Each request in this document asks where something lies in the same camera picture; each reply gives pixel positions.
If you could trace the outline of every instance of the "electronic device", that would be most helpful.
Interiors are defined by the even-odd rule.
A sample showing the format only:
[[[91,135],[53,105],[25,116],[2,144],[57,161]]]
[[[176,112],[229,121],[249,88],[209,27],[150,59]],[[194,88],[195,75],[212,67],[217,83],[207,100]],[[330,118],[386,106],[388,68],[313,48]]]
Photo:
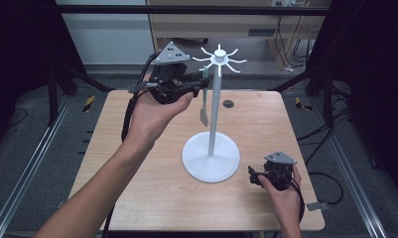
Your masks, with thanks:
[[[248,167],[250,182],[263,186],[258,179],[258,176],[262,175],[271,181],[276,189],[288,189],[292,182],[292,165],[295,165],[297,161],[281,151],[266,155],[264,159],[267,160],[263,166],[265,173],[257,173],[250,166]]]
[[[202,77],[200,71],[185,74],[187,66],[184,61],[190,59],[189,55],[170,42],[155,57],[149,81],[130,86],[128,91],[135,93],[146,88],[161,104],[173,103],[188,92],[197,97],[201,89],[208,87],[210,78]]]

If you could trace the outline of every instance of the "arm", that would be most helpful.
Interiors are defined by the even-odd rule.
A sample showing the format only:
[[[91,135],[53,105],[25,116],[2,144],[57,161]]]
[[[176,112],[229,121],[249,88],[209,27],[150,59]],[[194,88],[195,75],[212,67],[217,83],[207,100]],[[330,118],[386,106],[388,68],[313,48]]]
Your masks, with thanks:
[[[296,166],[293,166],[293,173],[297,185],[301,185],[301,176]],[[263,176],[259,176],[258,179],[272,198],[273,208],[279,219],[283,237],[302,237],[299,218],[300,197],[297,192],[292,187],[278,190]]]
[[[161,105],[150,93],[143,94],[134,109],[128,136],[115,154],[63,207],[36,237],[94,237],[108,212],[134,177],[155,141],[169,122],[187,109],[188,93],[177,102]]]

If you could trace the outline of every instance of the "forearm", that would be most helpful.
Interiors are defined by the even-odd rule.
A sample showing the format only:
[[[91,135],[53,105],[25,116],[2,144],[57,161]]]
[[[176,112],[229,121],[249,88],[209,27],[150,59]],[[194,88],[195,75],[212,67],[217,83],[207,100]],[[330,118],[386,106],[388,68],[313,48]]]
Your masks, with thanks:
[[[281,222],[282,237],[301,238],[301,228],[299,222]]]
[[[153,143],[127,140],[93,178],[59,209],[37,237],[93,237]]]

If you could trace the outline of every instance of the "hand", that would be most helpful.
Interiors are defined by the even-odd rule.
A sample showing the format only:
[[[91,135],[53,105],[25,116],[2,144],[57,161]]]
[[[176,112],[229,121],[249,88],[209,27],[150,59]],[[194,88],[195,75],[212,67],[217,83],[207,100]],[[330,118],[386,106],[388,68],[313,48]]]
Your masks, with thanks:
[[[146,74],[144,80],[149,80],[149,77],[150,74]],[[150,92],[144,93],[134,108],[128,137],[135,136],[136,140],[145,140],[146,144],[153,145],[170,121],[189,107],[193,97],[189,92],[174,103],[160,104]]]
[[[300,186],[301,176],[298,172],[298,168],[293,165],[292,170],[294,180],[297,182],[297,185]],[[269,193],[269,196],[272,199],[273,208],[276,216],[279,219],[282,232],[285,230],[290,230],[290,228],[299,230],[300,197],[298,196],[297,192],[291,186],[286,190],[278,190],[273,186],[272,182],[270,182],[264,176],[259,176],[258,179],[260,180],[261,184],[263,184],[264,188],[267,190],[267,193]]]

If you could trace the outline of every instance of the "cabinet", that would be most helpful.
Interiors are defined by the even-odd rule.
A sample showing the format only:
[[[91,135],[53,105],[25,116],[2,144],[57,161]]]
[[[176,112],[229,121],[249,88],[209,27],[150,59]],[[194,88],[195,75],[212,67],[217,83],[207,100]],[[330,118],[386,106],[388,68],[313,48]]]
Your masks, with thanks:
[[[151,6],[247,6],[270,7],[274,0],[147,0]],[[295,1],[294,7],[328,7],[331,0]],[[265,38],[279,68],[281,58],[289,56],[297,39],[315,39],[324,17],[302,16],[263,16],[263,15],[149,15],[155,51],[162,49],[167,38]],[[280,21],[280,31],[285,50],[279,56],[275,44],[282,46],[276,31]]]

